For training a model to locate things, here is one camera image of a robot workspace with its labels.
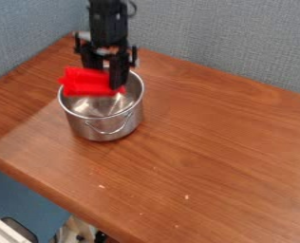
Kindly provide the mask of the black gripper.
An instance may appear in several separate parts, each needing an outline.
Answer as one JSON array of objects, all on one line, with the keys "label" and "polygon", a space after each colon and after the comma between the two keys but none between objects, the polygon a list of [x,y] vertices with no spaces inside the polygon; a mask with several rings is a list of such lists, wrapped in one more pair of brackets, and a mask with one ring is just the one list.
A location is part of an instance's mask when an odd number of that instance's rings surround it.
[{"label": "black gripper", "polygon": [[89,0],[89,31],[73,33],[74,51],[85,68],[102,70],[103,61],[110,60],[111,90],[125,85],[129,77],[129,19],[137,11],[131,0]]}]

